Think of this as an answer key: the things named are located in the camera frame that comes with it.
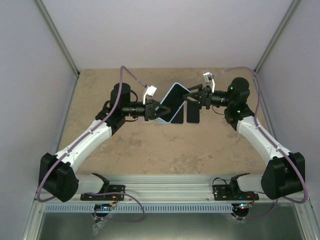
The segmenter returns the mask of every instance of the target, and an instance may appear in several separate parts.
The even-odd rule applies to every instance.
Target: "purple cable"
[[[141,221],[143,221],[146,217],[146,213],[145,213],[145,209],[144,209],[144,206],[142,206],[142,204],[133,196],[127,194],[127,193],[124,193],[124,192],[108,192],[108,193],[87,193],[89,195],[92,195],[92,196],[105,196],[105,195],[123,195],[123,196],[127,196],[129,198],[132,198],[141,208],[142,210],[142,217],[137,219],[137,220],[127,220],[127,219],[120,219],[120,218],[113,218],[113,217],[108,217],[108,216],[105,216],[105,217],[101,217],[101,220],[111,220],[111,221],[116,221],[116,222],[125,222],[125,223],[139,223]],[[98,209],[96,209],[93,213],[93,216],[95,218],[99,218],[97,216],[97,211]]]
[[[120,99],[120,95],[121,95],[121,90],[122,90],[122,83],[123,83],[123,71],[126,70],[131,77],[134,78],[134,80],[138,81],[141,85],[143,85],[144,87],[146,87],[147,85],[144,84],[142,81],[138,80],[132,72],[129,71],[129,69],[127,69],[125,66],[121,66],[120,67],[120,81],[119,81],[119,90],[118,90],[118,94],[116,96],[115,99],[115,103],[111,109],[111,111],[109,112],[109,114],[101,121],[99,122],[95,127],[93,127],[91,129],[91,132],[95,131],[98,127],[100,127],[108,118],[110,118],[110,116],[114,113],[114,111],[116,110],[116,107],[118,105],[119,99]],[[79,144],[81,143],[87,136],[89,136],[91,133],[88,131],[86,134],[84,134],[82,137],[80,137],[68,150],[66,153],[64,153],[53,165],[52,167],[48,170],[48,172],[45,174],[44,178],[42,179],[40,185],[38,186],[37,190],[36,190],[36,200],[39,203],[45,203],[48,202],[52,199],[55,199],[55,196],[51,196],[47,199],[40,199],[40,193],[42,188],[45,185],[45,182],[47,181],[49,175],[52,173],[52,171],[55,169],[55,167],[69,154],[71,153],[71,151]]]
[[[229,68],[225,71],[222,71],[216,75],[214,75],[213,77],[218,77],[222,74],[225,74],[225,73],[228,73],[230,71],[233,71],[233,70],[237,70],[237,69],[246,69],[246,70],[249,70],[251,73],[254,74],[255,78],[256,78],[256,84],[258,86],[258,101],[257,101],[257,104],[256,104],[256,108],[255,108],[255,111],[254,111],[254,124],[255,126],[257,127],[257,129],[259,129],[259,131],[261,132],[261,134],[268,140],[268,142],[270,144],[272,144],[275,148],[278,147],[278,145],[272,141],[270,139],[270,137],[265,133],[265,131],[262,130],[262,128],[260,127],[260,125],[258,124],[258,120],[257,120],[257,116],[258,116],[258,110],[259,110],[259,107],[260,107],[260,101],[261,101],[261,89],[260,89],[260,78],[258,76],[258,74],[251,68],[249,67],[246,67],[246,66],[237,66],[237,67],[232,67],[232,68]],[[296,175],[298,176],[300,182],[301,182],[301,185],[302,185],[302,188],[303,188],[303,192],[304,192],[304,196],[303,196],[303,199],[301,201],[297,201],[297,200],[294,200],[294,199],[291,199],[287,196],[284,196],[283,198],[286,199],[286,200],[289,200],[295,204],[303,204],[305,203],[308,198],[309,198],[309,194],[308,194],[308,190],[307,190],[307,186],[306,186],[306,183],[304,181],[304,178],[302,177],[301,173],[299,172],[298,168],[296,167],[296,165],[292,162],[292,160],[286,155],[286,153],[281,149],[281,148],[278,148],[277,149],[279,151],[279,153],[281,153],[285,159],[289,162],[289,164],[291,165],[291,167],[293,168],[293,170],[295,171]]]
[[[233,216],[235,216],[238,219],[248,219],[248,220],[256,220],[256,219],[261,219],[263,217],[269,216],[270,214],[272,214],[274,212],[274,210],[276,209],[278,203],[278,199],[275,200],[273,207],[266,212],[265,214],[262,214],[260,216],[246,216],[246,217],[242,217],[242,216],[237,216],[234,213],[232,213]]]

